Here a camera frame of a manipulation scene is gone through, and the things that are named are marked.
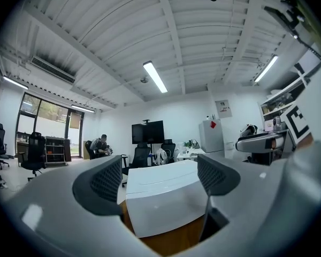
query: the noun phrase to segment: office room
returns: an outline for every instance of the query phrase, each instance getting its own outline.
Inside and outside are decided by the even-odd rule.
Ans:
[[[298,172],[321,157],[319,95],[304,0],[17,0],[0,28],[0,207],[46,255],[254,255],[241,245],[273,234],[285,182],[321,207],[320,175]]]

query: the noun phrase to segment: bag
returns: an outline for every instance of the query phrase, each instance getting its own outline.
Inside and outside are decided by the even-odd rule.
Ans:
[[[155,157],[155,164],[156,165],[165,165],[168,163],[168,158],[167,158],[167,154],[165,152],[165,150],[163,149],[159,149],[156,152],[156,157]]]
[[[194,149],[200,148],[200,144],[196,141],[196,139],[193,139],[193,140],[192,140],[192,146],[193,146]]]
[[[96,138],[91,142],[90,150],[96,150],[96,144],[99,140],[100,140],[99,138]]]

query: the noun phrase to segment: glass door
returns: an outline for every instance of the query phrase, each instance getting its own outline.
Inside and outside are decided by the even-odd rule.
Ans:
[[[81,135],[84,112],[69,110],[68,111],[68,125],[65,138],[70,140],[70,154],[71,157],[81,156]]]

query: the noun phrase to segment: backpack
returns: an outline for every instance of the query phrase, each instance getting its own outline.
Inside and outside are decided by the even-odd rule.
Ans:
[[[163,150],[162,148],[160,148],[157,152],[156,152],[156,157],[155,157],[155,164],[156,165],[165,165],[168,163],[168,158],[167,158],[167,154],[165,152],[165,150]]]
[[[96,144],[99,141],[99,138],[94,139],[90,144],[90,150],[96,150]]]

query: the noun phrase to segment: white ceiling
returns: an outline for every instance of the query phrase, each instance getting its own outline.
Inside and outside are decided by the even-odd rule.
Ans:
[[[22,0],[0,34],[1,67],[101,110],[199,92],[215,81],[250,84],[259,63],[291,43],[266,5],[286,10],[280,0]],[[34,55],[73,75],[74,90],[25,70]],[[147,61],[167,94],[151,79],[140,82]]]

